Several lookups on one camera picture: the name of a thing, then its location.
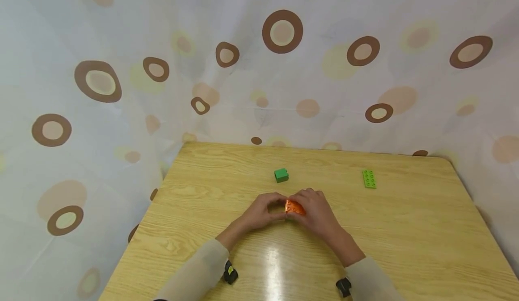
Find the white curtain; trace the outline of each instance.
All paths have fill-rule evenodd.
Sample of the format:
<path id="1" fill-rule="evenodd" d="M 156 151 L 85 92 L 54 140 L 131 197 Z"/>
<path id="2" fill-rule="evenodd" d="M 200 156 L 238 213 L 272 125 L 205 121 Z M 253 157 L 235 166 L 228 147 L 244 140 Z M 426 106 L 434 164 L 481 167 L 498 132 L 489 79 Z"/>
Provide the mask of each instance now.
<path id="1" fill-rule="evenodd" d="M 6 300 L 96 300 L 195 140 L 447 158 L 519 270 L 519 0 L 0 0 L 0 20 Z"/>

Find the beige sleeve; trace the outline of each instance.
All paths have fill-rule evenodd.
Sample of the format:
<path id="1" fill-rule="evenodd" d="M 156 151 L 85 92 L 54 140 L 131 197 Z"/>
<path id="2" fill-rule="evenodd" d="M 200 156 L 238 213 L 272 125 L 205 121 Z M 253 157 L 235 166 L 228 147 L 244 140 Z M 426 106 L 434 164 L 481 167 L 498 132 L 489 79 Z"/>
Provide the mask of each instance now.
<path id="1" fill-rule="evenodd" d="M 354 301 L 403 301 L 390 278 L 371 257 L 346 267 L 346 277 L 351 283 Z"/>
<path id="2" fill-rule="evenodd" d="M 221 243 L 209 240 L 173 274 L 155 300 L 199 301 L 222 277 L 228 257 Z"/>

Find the brown circle pattern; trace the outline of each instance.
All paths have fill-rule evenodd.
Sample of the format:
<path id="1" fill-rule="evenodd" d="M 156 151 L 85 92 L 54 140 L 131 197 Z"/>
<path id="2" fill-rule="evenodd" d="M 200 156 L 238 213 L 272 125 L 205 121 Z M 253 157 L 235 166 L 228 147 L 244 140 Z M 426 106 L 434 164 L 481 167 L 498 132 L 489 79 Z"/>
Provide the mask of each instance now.
<path id="1" fill-rule="evenodd" d="M 76 218 L 74 220 L 74 223 L 69 225 L 66 228 L 59 228 L 57 223 L 60 216 L 66 214 L 66 213 L 74 213 L 76 215 Z M 53 236 L 62 236 L 66 235 L 67 233 L 70 233 L 72 230 L 77 228 L 79 224 L 83 221 L 83 209 L 80 208 L 77 205 L 69 205 L 65 206 L 62 209 L 59 209 L 57 212 L 55 212 L 47 222 L 47 230 L 51 233 Z"/>
<path id="2" fill-rule="evenodd" d="M 385 115 L 382 117 L 373 116 L 373 112 L 375 112 L 378 109 L 385 110 L 386 111 Z M 371 123 L 385 122 L 385 121 L 389 120 L 389 118 L 392 115 L 393 115 L 393 107 L 391 107 L 388 104 L 384 104 L 384 103 L 378 103 L 378 104 L 368 107 L 368 109 L 366 110 L 366 114 L 365 114 L 366 120 L 370 121 Z"/>
<path id="3" fill-rule="evenodd" d="M 61 126 L 61 133 L 58 137 L 48 137 L 49 134 L 44 131 L 44 127 L 49 122 L 56 122 Z M 38 117 L 32 126 L 32 135 L 37 143 L 45 147 L 58 147 L 64 144 L 72 133 L 72 126 L 70 122 L 59 114 L 43 114 Z"/>
<path id="4" fill-rule="evenodd" d="M 150 65 L 159 65 L 163 69 L 163 74 L 160 76 L 154 75 L 153 72 L 150 70 Z M 153 79 L 155 82 L 165 82 L 166 79 L 169 77 L 169 65 L 167 62 L 165 62 L 163 59 L 154 58 L 153 56 L 148 56 L 147 58 L 144 58 L 142 60 L 142 66 L 144 68 L 144 71 L 146 71 L 146 74 L 150 76 L 151 79 Z"/>
<path id="5" fill-rule="evenodd" d="M 481 62 L 490 52 L 494 41 L 485 35 L 473 36 L 463 41 L 451 54 L 450 63 L 451 66 L 458 69 L 470 68 Z M 482 50 L 479 54 L 472 58 L 470 61 L 462 61 L 460 59 L 460 52 L 471 45 L 481 45 Z"/>
<path id="6" fill-rule="evenodd" d="M 88 271 L 86 271 L 85 275 L 81 278 L 81 281 L 79 281 L 79 284 L 77 285 L 77 296 L 82 299 L 88 299 L 94 293 L 98 290 L 100 286 L 100 273 L 99 269 L 96 267 L 90 268 Z"/>
<path id="7" fill-rule="evenodd" d="M 93 90 L 86 78 L 88 72 L 90 71 L 101 71 L 107 73 L 110 77 L 112 77 L 113 82 L 115 83 L 115 90 L 109 95 L 103 95 Z M 123 95 L 121 84 L 114 69 L 108 63 L 103 61 L 87 60 L 80 62 L 74 72 L 74 79 L 76 80 L 76 85 L 86 96 L 98 102 L 115 103 L 120 100 L 121 96 Z"/>
<path id="8" fill-rule="evenodd" d="M 260 137 L 253 137 L 251 140 L 250 140 L 253 144 L 256 144 L 256 145 L 260 145 L 262 144 L 263 140 L 261 140 Z"/>
<path id="9" fill-rule="evenodd" d="M 150 195 L 150 200 L 153 201 L 153 199 L 155 198 L 155 195 L 157 195 L 157 192 L 158 192 L 158 188 L 155 188 L 153 190 L 153 192 L 151 192 L 151 195 Z"/>
<path id="10" fill-rule="evenodd" d="M 230 59 L 222 60 L 222 52 L 224 52 L 224 50 L 225 50 L 225 52 L 227 50 L 229 50 L 232 53 L 232 56 L 230 56 Z M 230 43 L 227 43 L 227 42 L 219 42 L 218 45 L 216 46 L 216 62 L 222 68 L 227 68 L 227 67 L 230 67 L 230 66 L 236 64 L 236 62 L 238 62 L 239 58 L 240 58 L 240 51 L 238 48 L 236 48 L 236 46 L 234 46 Z"/>
<path id="11" fill-rule="evenodd" d="M 137 228 L 139 228 L 139 225 L 136 225 L 135 228 L 131 230 L 130 235 L 128 236 L 128 243 L 130 243 L 131 239 L 133 238 L 133 235 L 135 235 Z"/>
<path id="12" fill-rule="evenodd" d="M 274 24 L 279 21 L 286 21 L 293 28 L 294 34 L 291 35 L 291 39 L 286 45 L 276 44 L 271 36 L 271 30 Z M 299 43 L 301 43 L 301 40 L 303 39 L 303 23 L 292 11 L 284 9 L 274 11 L 269 17 L 267 17 L 265 23 L 263 23 L 262 36 L 263 42 L 265 42 L 265 45 L 270 51 L 280 54 L 288 53 L 297 48 Z"/>
<path id="13" fill-rule="evenodd" d="M 418 150 L 413 153 L 413 155 L 417 157 L 427 157 L 428 154 L 429 152 L 427 150 Z"/>
<path id="14" fill-rule="evenodd" d="M 198 115 L 204 115 L 205 113 L 209 112 L 209 110 L 211 109 L 211 106 L 209 106 L 209 104 L 206 103 L 200 97 L 195 97 L 194 99 L 191 100 L 191 107 L 195 110 L 195 112 Z"/>
<path id="15" fill-rule="evenodd" d="M 358 59 L 355 57 L 355 51 L 357 51 L 357 49 L 362 45 L 369 45 L 369 47 L 371 47 L 371 53 L 364 59 Z M 346 53 L 346 58 L 348 59 L 348 62 L 353 66 L 365 66 L 373 60 L 375 60 L 379 51 L 380 42 L 373 36 L 364 36 L 357 39 L 355 42 L 353 42 L 352 45 L 350 45 L 350 47 L 348 48 L 348 52 Z"/>

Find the curtain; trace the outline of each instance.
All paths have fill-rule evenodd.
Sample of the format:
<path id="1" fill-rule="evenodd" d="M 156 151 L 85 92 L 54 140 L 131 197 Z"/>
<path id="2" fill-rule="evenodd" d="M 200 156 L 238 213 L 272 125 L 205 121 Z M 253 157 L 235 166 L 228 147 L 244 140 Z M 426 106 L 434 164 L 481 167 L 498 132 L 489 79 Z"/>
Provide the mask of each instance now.
<path id="1" fill-rule="evenodd" d="M 186 141 L 446 158 L 519 270 L 519 0 L 0 0 L 0 19 L 6 300 L 97 300 Z"/>

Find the green lego brick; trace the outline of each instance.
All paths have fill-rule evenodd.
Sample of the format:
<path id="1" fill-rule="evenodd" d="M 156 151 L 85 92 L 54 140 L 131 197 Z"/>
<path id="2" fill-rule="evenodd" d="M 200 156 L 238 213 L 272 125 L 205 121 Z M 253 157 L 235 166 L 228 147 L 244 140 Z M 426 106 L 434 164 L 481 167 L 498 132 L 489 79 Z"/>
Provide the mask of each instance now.
<path id="1" fill-rule="evenodd" d="M 287 169 L 281 168 L 274 171 L 274 177 L 276 178 L 276 182 L 284 182 L 289 180 L 289 173 Z"/>
<path id="2" fill-rule="evenodd" d="M 375 175 L 371 170 L 363 170 L 362 177 L 364 178 L 365 188 L 377 188 L 377 182 L 375 181 Z"/>

